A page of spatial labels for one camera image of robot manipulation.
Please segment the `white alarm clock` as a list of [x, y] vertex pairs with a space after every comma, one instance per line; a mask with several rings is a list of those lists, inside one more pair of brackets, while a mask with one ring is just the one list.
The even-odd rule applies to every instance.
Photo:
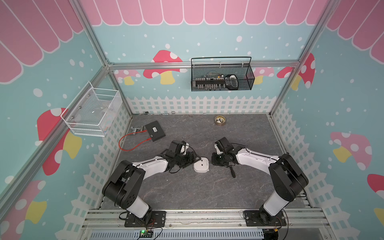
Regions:
[[205, 157], [201, 157], [200, 160], [194, 163], [194, 171], [196, 173], [207, 173], [209, 171], [209, 160]]

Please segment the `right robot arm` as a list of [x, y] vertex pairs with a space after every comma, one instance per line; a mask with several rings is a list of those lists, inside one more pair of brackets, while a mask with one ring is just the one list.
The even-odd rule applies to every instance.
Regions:
[[233, 178], [236, 177], [233, 170], [235, 165], [249, 166], [271, 177], [274, 192], [259, 209], [260, 219], [264, 223], [272, 221], [309, 183], [307, 176], [289, 154], [281, 156], [262, 154], [244, 145], [232, 144], [227, 138], [216, 141], [215, 149], [212, 164], [229, 168]]

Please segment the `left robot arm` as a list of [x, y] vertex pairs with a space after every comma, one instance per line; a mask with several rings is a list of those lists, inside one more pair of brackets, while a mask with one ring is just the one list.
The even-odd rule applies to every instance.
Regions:
[[170, 172], [175, 166], [186, 168], [201, 159], [188, 143], [172, 141], [168, 149], [149, 160], [120, 162], [103, 186], [102, 194], [136, 219], [147, 223], [152, 218], [152, 208], [138, 196], [143, 181]]

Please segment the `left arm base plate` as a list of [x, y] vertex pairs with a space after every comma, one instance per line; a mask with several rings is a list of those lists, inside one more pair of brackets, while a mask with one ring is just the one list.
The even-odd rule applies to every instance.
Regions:
[[164, 227], [166, 220], [166, 211], [150, 211], [143, 218], [138, 218], [133, 214], [128, 214], [125, 218], [124, 226], [126, 228], [144, 227], [155, 228]]

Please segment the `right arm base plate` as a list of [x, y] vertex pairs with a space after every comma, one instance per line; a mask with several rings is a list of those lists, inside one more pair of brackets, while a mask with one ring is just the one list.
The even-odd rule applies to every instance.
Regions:
[[260, 212], [259, 210], [245, 210], [243, 211], [243, 218], [246, 221], [247, 227], [281, 228], [287, 225], [283, 211], [271, 217], [267, 213]]

